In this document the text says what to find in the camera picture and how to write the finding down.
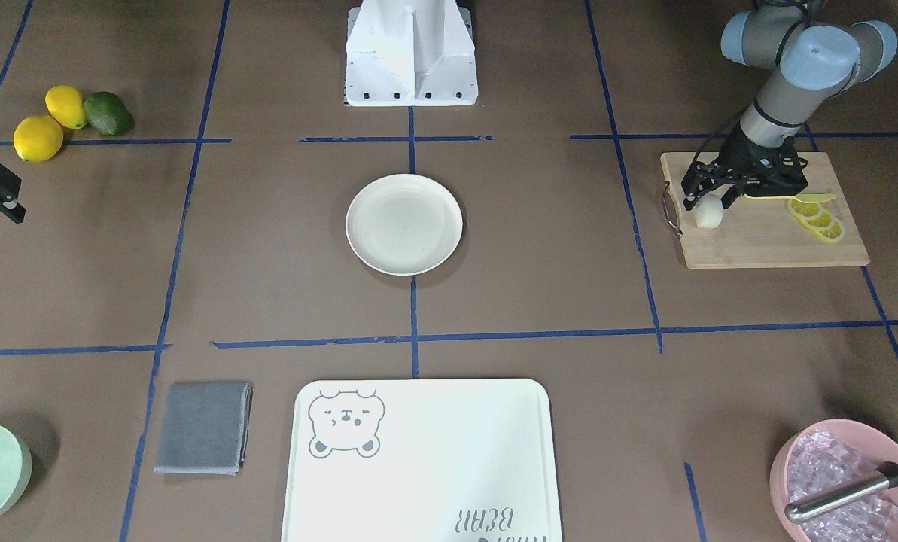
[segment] gray cloth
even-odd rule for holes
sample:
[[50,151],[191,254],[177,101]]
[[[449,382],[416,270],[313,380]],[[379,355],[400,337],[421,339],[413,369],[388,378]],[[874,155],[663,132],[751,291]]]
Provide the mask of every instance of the gray cloth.
[[167,390],[155,473],[236,474],[245,460],[251,384],[181,382]]

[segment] lemon slice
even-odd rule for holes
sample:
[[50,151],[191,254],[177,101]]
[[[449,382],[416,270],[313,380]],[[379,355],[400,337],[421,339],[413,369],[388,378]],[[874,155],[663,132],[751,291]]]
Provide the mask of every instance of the lemon slice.
[[807,230],[820,231],[826,230],[828,227],[833,226],[833,221],[837,220],[828,210],[824,209],[823,212],[820,213],[819,216],[814,218],[804,218],[803,216],[797,217],[797,220],[800,220],[800,224],[803,227],[806,227]]
[[803,203],[796,199],[787,199],[787,210],[797,219],[813,219],[823,214],[823,206],[820,203]]
[[826,241],[827,243],[837,243],[844,238],[847,231],[844,230],[844,223],[841,222],[840,219],[834,217],[833,224],[831,224],[830,227],[826,230],[814,230],[814,233],[817,234],[817,237],[820,237],[821,240]]

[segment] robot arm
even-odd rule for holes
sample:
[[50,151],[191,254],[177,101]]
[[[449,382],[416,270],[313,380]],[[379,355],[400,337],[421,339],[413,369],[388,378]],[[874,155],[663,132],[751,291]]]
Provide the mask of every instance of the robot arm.
[[683,177],[683,206],[724,185],[723,208],[739,196],[795,196],[807,186],[806,162],[793,137],[817,107],[886,68],[896,34],[879,21],[847,29],[809,26],[820,0],[766,2],[737,14],[723,32],[723,55],[773,72],[710,164],[693,161]]

